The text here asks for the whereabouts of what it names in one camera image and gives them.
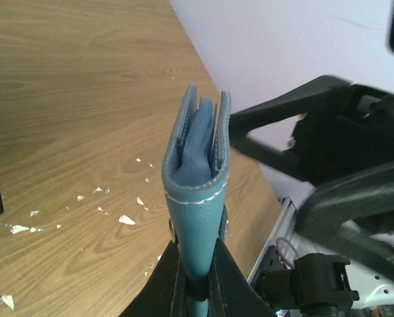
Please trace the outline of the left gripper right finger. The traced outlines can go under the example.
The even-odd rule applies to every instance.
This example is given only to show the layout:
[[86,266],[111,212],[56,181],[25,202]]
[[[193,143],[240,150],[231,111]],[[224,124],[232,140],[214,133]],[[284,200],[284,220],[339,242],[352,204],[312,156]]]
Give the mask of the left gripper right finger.
[[247,283],[222,239],[217,239],[208,275],[209,316],[264,317],[275,312]]

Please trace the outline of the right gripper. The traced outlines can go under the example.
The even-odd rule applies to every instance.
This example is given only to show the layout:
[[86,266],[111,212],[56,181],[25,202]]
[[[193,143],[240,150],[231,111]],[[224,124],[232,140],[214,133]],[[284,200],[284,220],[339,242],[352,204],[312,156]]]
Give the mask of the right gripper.
[[[295,145],[287,149],[293,128]],[[294,230],[394,282],[394,247],[373,238],[394,232],[394,164],[385,164],[394,161],[394,94],[322,75],[232,114],[229,141],[313,185],[371,168],[317,188]]]

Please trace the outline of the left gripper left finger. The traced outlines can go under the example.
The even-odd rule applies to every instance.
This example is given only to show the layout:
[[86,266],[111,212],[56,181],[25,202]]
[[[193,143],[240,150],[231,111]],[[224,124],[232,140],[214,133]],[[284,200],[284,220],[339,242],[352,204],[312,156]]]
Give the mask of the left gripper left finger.
[[176,244],[168,243],[144,288],[121,317],[183,317],[186,315],[186,275]]

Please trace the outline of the blue leather card holder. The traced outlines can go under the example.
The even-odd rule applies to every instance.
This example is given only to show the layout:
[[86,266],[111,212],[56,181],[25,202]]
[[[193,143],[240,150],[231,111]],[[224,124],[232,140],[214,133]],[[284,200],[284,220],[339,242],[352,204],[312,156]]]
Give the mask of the blue leather card holder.
[[182,99],[161,167],[171,235],[186,275],[187,316],[208,316],[208,274],[218,239],[225,238],[225,195],[231,151],[231,95],[220,104],[190,85]]

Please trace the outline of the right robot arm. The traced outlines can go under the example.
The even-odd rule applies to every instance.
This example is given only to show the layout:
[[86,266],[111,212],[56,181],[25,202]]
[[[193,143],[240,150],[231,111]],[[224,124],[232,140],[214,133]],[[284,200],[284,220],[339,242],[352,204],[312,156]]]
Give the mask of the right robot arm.
[[259,295],[335,315],[377,281],[391,304],[394,246],[375,236],[394,232],[394,94],[323,75],[233,114],[229,137],[240,153],[314,187],[294,232],[327,249],[262,274]]

